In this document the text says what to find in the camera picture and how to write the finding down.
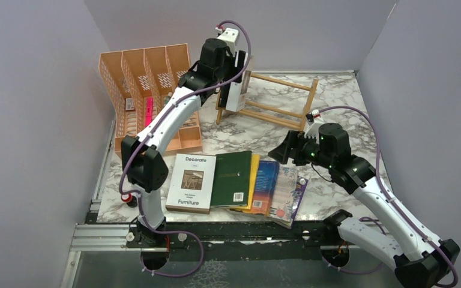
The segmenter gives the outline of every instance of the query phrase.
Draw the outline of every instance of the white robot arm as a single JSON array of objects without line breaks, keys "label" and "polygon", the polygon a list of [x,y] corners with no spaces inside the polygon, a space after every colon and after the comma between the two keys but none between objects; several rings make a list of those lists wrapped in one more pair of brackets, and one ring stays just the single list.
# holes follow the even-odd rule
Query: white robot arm
[{"label": "white robot arm", "polygon": [[215,93],[215,85],[221,86],[221,105],[225,105],[229,97],[240,96],[241,73],[248,63],[250,46],[248,53],[236,51],[239,31],[222,27],[217,27],[217,31],[218,37],[206,40],[200,60],[180,78],[169,102],[152,123],[136,137],[126,136],[121,142],[124,174],[133,184],[133,192],[141,195],[139,207],[145,217],[139,221],[146,227],[156,229],[164,221],[160,187],[169,171],[161,155],[176,132]]},{"label": "white robot arm", "polygon": [[[339,106],[325,110],[336,108],[349,109]],[[309,113],[307,120],[303,132],[289,131],[282,144],[268,155],[282,164],[291,158],[297,166],[312,164],[328,169],[331,181],[365,204],[393,239],[368,228],[344,210],[324,220],[328,229],[384,262],[405,287],[432,287],[450,269],[454,272],[459,246],[452,239],[442,241],[416,219],[383,179],[377,178],[376,169],[351,153],[349,135],[342,126],[325,123],[318,110]]]}]

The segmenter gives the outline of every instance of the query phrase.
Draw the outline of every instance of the white book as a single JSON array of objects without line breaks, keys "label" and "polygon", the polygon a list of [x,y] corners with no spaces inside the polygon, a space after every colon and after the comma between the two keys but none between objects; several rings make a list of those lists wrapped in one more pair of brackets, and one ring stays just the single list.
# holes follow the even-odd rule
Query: white book
[{"label": "white book", "polygon": [[165,208],[209,214],[215,164],[213,155],[178,154]]}]

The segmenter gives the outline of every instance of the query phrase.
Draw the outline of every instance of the wooden drying rack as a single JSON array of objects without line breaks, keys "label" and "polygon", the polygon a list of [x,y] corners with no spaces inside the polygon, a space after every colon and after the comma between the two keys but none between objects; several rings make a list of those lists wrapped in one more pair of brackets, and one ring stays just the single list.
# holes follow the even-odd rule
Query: wooden drying rack
[{"label": "wooden drying rack", "polygon": [[278,117],[275,117],[275,116],[272,116],[272,115],[252,111],[252,110],[249,110],[249,109],[241,109],[240,111],[233,112],[233,111],[228,111],[225,108],[219,108],[217,106],[216,109],[218,110],[218,114],[217,114],[217,117],[216,117],[216,124],[220,124],[221,114],[223,113],[223,111],[228,111],[230,113],[237,113],[239,115],[249,116],[249,117],[252,117],[252,118],[259,119],[259,120],[268,121],[270,123],[283,125],[283,126],[286,126],[286,127],[292,128],[292,129],[296,129],[298,131],[303,131],[303,128],[305,127],[305,123],[306,123],[305,115],[307,113],[309,113],[310,107],[312,106],[313,97],[315,95],[315,91],[317,90],[317,85],[319,83],[318,79],[314,79],[312,81],[312,86],[307,87],[307,86],[294,84],[294,83],[291,83],[291,82],[287,82],[287,81],[283,81],[283,80],[274,79],[274,78],[270,78],[270,77],[267,77],[267,76],[255,74],[255,73],[250,74],[250,77],[308,91],[309,95],[308,95],[307,101],[305,103],[305,106],[303,107],[303,111],[302,111],[301,114],[300,113],[295,113],[295,112],[290,112],[290,111],[285,111],[285,110],[282,110],[282,109],[278,109],[276,107],[271,107],[271,106],[260,104],[260,103],[255,103],[255,102],[252,102],[252,101],[249,101],[249,100],[246,100],[246,102],[245,102],[247,105],[250,105],[250,106],[254,106],[254,107],[264,109],[264,110],[269,110],[269,111],[273,111],[273,112],[276,112],[276,113],[280,113],[280,114],[284,114],[284,115],[288,115],[288,116],[298,118],[299,122],[288,120],[288,119],[283,119],[283,118],[278,118]]}]

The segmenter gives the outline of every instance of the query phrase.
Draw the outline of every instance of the gray wall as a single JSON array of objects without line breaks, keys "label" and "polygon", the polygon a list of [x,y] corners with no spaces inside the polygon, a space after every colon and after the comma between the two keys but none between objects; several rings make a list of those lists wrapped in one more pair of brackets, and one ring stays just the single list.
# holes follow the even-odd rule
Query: gray wall
[{"label": "gray wall", "polygon": [[188,43],[194,62],[230,19],[249,32],[256,70],[357,70],[396,0],[85,2],[111,50]]},{"label": "gray wall", "polygon": [[461,247],[461,1],[399,1],[358,82],[394,191]]},{"label": "gray wall", "polygon": [[58,287],[113,118],[82,0],[0,1],[0,287]]}]

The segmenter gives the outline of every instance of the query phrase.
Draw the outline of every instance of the marble tabletop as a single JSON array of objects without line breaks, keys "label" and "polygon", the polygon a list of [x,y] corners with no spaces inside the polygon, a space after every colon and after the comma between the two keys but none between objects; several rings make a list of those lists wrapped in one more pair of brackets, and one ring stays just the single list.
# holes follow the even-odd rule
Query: marble tabletop
[{"label": "marble tabletop", "polygon": [[[311,86],[313,79],[319,79],[312,109],[349,105],[366,111],[356,77],[352,73],[272,77],[305,86]],[[247,99],[300,113],[306,102],[307,94],[306,91],[252,78]],[[223,113],[221,123],[217,125],[215,123],[217,116],[215,101],[216,96],[211,97],[199,111],[203,139],[201,154],[214,155],[223,152],[252,150],[254,153],[260,154],[261,159],[270,159],[267,153],[282,142],[289,129],[228,112]],[[247,106],[247,109],[260,111],[258,108],[250,106]],[[284,117],[274,112],[271,114]],[[364,157],[373,164],[375,163],[375,138],[372,130],[361,119],[360,115],[347,110],[333,110],[322,116],[325,122],[337,122],[348,131],[354,154]],[[166,156],[164,159],[169,170],[172,171],[175,156]],[[348,195],[344,189],[336,184],[321,179],[312,171],[310,166],[298,167],[297,169],[300,176],[309,178],[309,184],[301,201],[296,220],[323,220],[338,209],[345,209],[354,217],[373,217],[373,214],[363,204]],[[319,168],[319,171],[322,176],[329,178],[328,173],[322,168]],[[97,222],[99,223],[128,222],[138,214],[137,208],[129,208],[120,200],[118,184],[121,174],[121,160],[113,153],[98,212]],[[381,176],[388,182],[382,163]],[[161,188],[161,205],[167,221],[260,221],[256,218],[231,214],[223,208],[211,208],[209,215],[167,211],[165,210],[165,201],[169,192],[169,185],[170,176]],[[131,185],[126,181],[124,188],[128,190]]]}]

